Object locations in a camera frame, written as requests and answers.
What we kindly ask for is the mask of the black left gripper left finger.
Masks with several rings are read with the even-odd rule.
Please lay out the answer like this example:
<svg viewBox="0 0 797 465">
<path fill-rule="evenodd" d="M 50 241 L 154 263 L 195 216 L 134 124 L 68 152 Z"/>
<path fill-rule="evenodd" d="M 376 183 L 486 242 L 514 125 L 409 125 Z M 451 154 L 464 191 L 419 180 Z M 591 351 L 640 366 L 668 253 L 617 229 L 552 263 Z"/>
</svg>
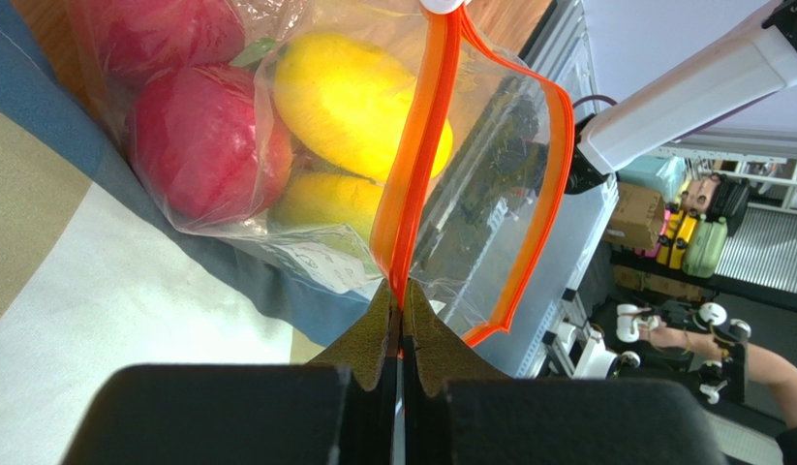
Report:
<svg viewBox="0 0 797 465">
<path fill-rule="evenodd" d="M 345 375 L 331 464 L 389 464 L 397 394 L 398 311 L 383 280 L 365 313 L 307 364 Z"/>
</svg>

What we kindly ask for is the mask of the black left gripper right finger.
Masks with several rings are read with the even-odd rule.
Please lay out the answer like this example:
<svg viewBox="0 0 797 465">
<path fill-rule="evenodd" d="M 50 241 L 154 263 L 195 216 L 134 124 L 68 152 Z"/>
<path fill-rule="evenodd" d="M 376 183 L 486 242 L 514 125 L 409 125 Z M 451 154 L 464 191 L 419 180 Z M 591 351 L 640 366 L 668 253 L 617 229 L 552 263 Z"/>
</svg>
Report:
<svg viewBox="0 0 797 465">
<path fill-rule="evenodd" d="M 407 462 L 476 463 L 488 441 L 473 403 L 481 387 L 508 375 L 439 319 L 414 280 L 405 293 L 401 344 Z"/>
</svg>

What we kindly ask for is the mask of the yellow mango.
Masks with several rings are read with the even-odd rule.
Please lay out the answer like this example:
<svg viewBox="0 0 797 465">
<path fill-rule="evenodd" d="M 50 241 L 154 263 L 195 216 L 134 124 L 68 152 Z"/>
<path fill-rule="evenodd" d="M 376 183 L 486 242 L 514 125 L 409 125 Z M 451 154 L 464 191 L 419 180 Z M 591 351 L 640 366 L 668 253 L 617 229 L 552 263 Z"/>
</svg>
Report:
<svg viewBox="0 0 797 465">
<path fill-rule="evenodd" d="M 312 171 L 291 180 L 267 218 L 280 231 L 349 226 L 368 244 L 383 186 L 352 175 Z"/>
</svg>

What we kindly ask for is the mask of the clear orange-zip bag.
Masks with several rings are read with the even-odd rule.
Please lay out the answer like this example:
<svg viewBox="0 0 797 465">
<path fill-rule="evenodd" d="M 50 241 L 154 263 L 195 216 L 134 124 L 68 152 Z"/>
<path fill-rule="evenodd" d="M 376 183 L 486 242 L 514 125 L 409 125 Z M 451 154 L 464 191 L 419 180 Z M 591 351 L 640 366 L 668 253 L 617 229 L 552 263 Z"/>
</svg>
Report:
<svg viewBox="0 0 797 465">
<path fill-rule="evenodd" d="M 508 331 L 567 187 L 567 92 L 463 1 L 70 1 L 93 105 L 179 231 Z"/>
</svg>

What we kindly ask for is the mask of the yellow lemon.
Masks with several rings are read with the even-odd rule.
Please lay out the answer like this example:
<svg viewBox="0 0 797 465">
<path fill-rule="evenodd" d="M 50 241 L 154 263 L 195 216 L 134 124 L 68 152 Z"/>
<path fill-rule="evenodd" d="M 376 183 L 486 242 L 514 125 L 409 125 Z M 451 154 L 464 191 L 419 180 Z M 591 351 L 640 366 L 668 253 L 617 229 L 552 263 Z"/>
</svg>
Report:
<svg viewBox="0 0 797 465">
<path fill-rule="evenodd" d="M 291 40 L 275 65 L 273 97 L 291 132 L 352 173 L 387 181 L 417 78 L 383 48 L 335 31 Z"/>
</svg>

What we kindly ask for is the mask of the red apple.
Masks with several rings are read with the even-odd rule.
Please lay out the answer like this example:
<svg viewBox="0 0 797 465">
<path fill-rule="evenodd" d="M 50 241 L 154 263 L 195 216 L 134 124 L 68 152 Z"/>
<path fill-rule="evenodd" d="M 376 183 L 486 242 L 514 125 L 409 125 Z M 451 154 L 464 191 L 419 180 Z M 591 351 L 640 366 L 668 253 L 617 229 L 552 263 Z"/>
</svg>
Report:
<svg viewBox="0 0 797 465">
<path fill-rule="evenodd" d="M 291 174 L 291 134 L 255 108 L 249 72 L 223 63 L 162 72 L 126 118 L 129 158 L 177 226 L 240 222 L 271 207 Z"/>
</svg>

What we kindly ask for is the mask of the red pomegranate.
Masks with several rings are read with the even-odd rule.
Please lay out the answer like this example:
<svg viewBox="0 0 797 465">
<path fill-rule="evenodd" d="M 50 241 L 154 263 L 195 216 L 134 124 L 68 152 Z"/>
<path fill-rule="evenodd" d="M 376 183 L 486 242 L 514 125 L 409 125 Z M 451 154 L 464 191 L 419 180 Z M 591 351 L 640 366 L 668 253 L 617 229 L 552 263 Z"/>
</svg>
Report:
<svg viewBox="0 0 797 465">
<path fill-rule="evenodd" d="M 67 10 L 101 73 L 128 88 L 165 69 L 229 62 L 246 39 L 230 1 L 69 1 Z"/>
</svg>

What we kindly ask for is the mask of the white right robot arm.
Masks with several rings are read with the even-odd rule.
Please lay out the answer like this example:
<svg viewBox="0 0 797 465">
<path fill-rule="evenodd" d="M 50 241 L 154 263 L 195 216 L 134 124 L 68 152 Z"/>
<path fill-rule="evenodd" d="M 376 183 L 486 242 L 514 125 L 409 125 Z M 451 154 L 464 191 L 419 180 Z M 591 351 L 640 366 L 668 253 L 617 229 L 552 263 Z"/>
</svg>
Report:
<svg viewBox="0 0 797 465">
<path fill-rule="evenodd" d="M 771 1 L 622 102 L 575 127 L 565 191 L 602 184 L 637 157 L 797 86 L 797 1 Z"/>
</svg>

